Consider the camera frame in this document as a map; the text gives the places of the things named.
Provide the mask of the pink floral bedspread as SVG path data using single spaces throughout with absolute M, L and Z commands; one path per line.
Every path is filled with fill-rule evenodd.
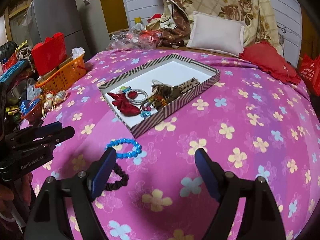
M 89 73 L 44 120 L 73 126 L 75 135 L 33 172 L 35 192 L 48 176 L 69 178 L 99 159 L 112 140 L 131 137 L 99 87 L 168 54 L 114 50 L 89 60 Z M 103 192 L 93 204 L 107 236 L 201 239 L 217 208 L 195 165 L 195 152 L 202 148 L 240 178 L 264 177 L 287 239 L 297 238 L 319 201 L 319 120 L 306 86 L 285 85 L 237 59 L 189 51 L 181 55 L 219 69 L 220 79 L 139 137 L 138 156 L 119 161 L 129 175 L 127 187 Z

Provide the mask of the red gift bag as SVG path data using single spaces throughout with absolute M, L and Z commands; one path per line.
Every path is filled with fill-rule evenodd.
M 39 76 L 52 71 L 67 59 L 64 34 L 55 33 L 36 44 L 31 50 L 31 56 Z

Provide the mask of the black elastic with pink charm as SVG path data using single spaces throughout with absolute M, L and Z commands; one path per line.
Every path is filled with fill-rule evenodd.
M 152 110 L 152 102 L 150 102 L 149 100 L 145 100 L 144 102 L 142 102 L 139 109 L 141 112 L 150 112 Z

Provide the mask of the red satin bow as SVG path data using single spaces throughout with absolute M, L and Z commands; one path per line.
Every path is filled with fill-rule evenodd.
M 125 93 L 115 94 L 109 92 L 107 95 L 113 99 L 111 102 L 112 105 L 115 106 L 124 116 L 131 117 L 140 115 L 140 109 L 127 100 Z

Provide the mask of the white tissue paper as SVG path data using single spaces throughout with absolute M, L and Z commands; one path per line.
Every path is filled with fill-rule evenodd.
M 82 55 L 84 55 L 85 50 L 82 47 L 75 47 L 72 49 L 72 59 L 76 59 Z

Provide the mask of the clear plastic bag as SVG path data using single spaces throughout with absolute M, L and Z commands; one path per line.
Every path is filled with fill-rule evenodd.
M 113 33 L 107 50 L 155 49 L 161 37 L 160 30 L 147 30 L 143 24 L 137 23 L 129 30 Z

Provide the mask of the foil wrapped egg ornaments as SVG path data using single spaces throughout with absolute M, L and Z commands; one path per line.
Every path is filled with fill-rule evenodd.
M 56 94 L 53 92 L 48 92 L 43 96 L 42 107 L 44 108 L 44 110 L 52 111 L 57 105 L 64 102 L 66 98 L 67 92 L 64 90 L 59 91 Z

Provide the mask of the striped shallow cardboard box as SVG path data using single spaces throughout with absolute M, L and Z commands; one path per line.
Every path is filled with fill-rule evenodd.
M 175 113 L 220 78 L 220 71 L 191 58 L 169 54 L 100 86 L 110 109 L 134 138 Z

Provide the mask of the orange plastic basket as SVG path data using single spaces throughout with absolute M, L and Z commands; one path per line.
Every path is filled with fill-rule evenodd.
M 44 92 L 57 93 L 69 89 L 87 73 L 84 54 L 76 59 L 68 58 L 63 64 L 41 77 L 35 84 Z

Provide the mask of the beige floral quilt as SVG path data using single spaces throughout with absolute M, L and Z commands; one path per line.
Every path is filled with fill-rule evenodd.
M 163 0 L 163 6 L 158 21 L 163 46 L 186 45 L 193 27 L 193 12 L 198 11 L 242 22 L 245 46 L 266 41 L 282 53 L 270 0 Z

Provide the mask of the santa plush toy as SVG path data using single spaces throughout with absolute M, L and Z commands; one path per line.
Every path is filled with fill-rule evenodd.
M 161 14 L 154 14 L 151 18 L 148 19 L 148 23 L 145 26 L 146 30 L 159 30 Z

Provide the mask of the leopard print bow scrunchie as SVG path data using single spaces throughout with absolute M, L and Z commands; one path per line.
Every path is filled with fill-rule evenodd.
M 153 80 L 151 86 L 152 93 L 148 97 L 148 100 L 152 102 L 153 108 L 160 109 L 173 102 L 189 90 L 192 90 L 199 84 L 200 82 L 198 79 L 194 77 L 176 86 L 167 85 L 158 80 Z

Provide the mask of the grey white pillow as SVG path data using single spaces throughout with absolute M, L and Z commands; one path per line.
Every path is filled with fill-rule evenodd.
M 244 52 L 242 22 L 227 20 L 202 12 L 193 12 L 193 28 L 188 48 L 201 49 L 238 57 Z

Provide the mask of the red shopping bag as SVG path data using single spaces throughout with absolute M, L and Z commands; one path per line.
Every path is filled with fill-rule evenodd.
M 319 56 L 314 60 L 310 58 L 307 54 L 304 54 L 302 57 L 301 65 L 298 67 L 298 74 L 301 79 L 304 81 L 307 89 L 315 96 L 319 96 L 320 87 L 320 65 L 319 65 Z

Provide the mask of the red cushion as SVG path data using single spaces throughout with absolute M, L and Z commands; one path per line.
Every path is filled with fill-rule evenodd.
M 296 69 L 287 63 L 268 42 L 262 41 L 244 48 L 239 57 L 255 64 L 261 71 L 282 83 L 298 85 L 301 81 Z

